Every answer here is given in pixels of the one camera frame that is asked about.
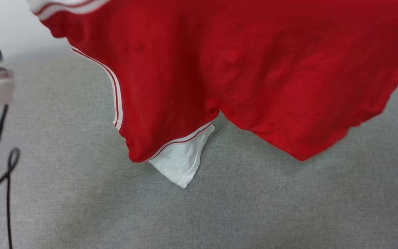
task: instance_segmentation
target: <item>red stripe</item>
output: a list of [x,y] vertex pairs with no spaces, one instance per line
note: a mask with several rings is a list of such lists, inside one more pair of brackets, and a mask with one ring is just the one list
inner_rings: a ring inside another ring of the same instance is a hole
[[46,8],[48,8],[52,5],[59,5],[59,6],[66,6],[66,7],[74,8],[74,7],[80,7],[80,6],[86,5],[86,4],[94,2],[94,1],[96,1],[96,0],[87,0],[83,3],[78,3],[78,4],[65,4],[65,3],[49,2],[46,5],[44,5],[39,11],[37,11],[36,13],[33,13],[33,14],[35,14],[37,16],[37,15],[41,14]]
[[[90,60],[92,60],[92,61],[94,61],[94,62],[98,63],[98,62],[97,62],[97,61],[95,61],[93,58],[90,58],[90,57],[88,57],[87,55],[84,55],[82,52],[79,52],[78,50],[75,50],[75,49],[73,49],[73,48],[72,48],[72,50],[73,50],[74,52],[77,52],[78,54],[82,55],[83,57],[87,57],[87,58],[89,58]],[[103,68],[105,68],[105,70],[108,72],[108,74],[109,74],[109,75],[112,77],[113,84],[115,85],[115,96],[116,96],[116,113],[117,113],[117,118],[119,118],[119,107],[118,107],[118,104],[117,104],[117,88],[116,88],[116,81],[115,81],[115,77],[113,77],[112,73],[110,72],[110,70],[109,70],[109,69],[107,69],[107,67],[106,67],[106,66],[102,65],[101,63],[98,63],[98,64],[99,64],[99,65],[101,65]]]
[[[185,142],[191,141],[193,138],[197,137],[197,135],[199,135],[199,133],[203,132],[205,129],[207,129],[207,128],[208,128],[209,126],[211,126],[212,124],[213,124],[213,122],[210,123],[208,126],[206,126],[204,129],[200,130],[197,134],[195,134],[193,137],[191,137],[191,138],[188,139],[188,140],[172,142],[172,143],[170,143],[170,144],[168,144],[168,145],[180,144],[180,143],[185,143]],[[156,155],[150,157],[150,159],[147,159],[146,161],[149,161],[149,160],[151,160],[151,159],[153,159],[153,158],[159,156],[159,154],[161,154],[161,152],[162,152],[165,148],[167,148],[168,145],[165,145],[165,146],[158,152],[158,154],[156,154]]]

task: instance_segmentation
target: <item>black cable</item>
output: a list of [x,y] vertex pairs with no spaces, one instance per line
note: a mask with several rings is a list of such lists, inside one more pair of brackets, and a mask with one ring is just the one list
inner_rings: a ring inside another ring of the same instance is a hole
[[[4,128],[4,122],[7,115],[8,105],[4,106],[4,111],[0,118],[0,139]],[[0,177],[0,183],[7,179],[7,198],[6,198],[6,206],[7,206],[7,232],[8,232],[8,243],[9,249],[13,249],[12,239],[11,239],[11,221],[10,221],[10,173],[15,169],[16,165],[19,162],[19,157],[21,155],[21,151],[19,148],[13,148],[10,151],[9,158],[7,160],[7,172]]]

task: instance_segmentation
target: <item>red fabric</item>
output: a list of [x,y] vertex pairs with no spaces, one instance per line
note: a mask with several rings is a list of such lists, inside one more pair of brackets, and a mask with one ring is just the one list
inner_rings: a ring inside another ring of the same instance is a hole
[[305,160],[398,85],[398,0],[111,0],[43,24],[115,72],[135,162],[220,110]]

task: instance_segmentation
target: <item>red cloth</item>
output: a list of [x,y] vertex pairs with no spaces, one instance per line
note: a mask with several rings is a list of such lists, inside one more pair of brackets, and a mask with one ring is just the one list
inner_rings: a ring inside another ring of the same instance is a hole
[[134,162],[220,110],[305,160],[398,85],[398,0],[111,0],[42,23],[116,74]]

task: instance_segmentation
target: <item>gray fabric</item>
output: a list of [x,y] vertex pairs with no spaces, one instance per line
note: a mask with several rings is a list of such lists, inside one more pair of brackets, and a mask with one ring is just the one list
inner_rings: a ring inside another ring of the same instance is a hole
[[[181,189],[133,164],[112,126],[111,84],[83,58],[11,65],[17,249],[398,247],[398,89],[383,115],[298,162],[224,117]],[[0,186],[0,249],[7,248]]]

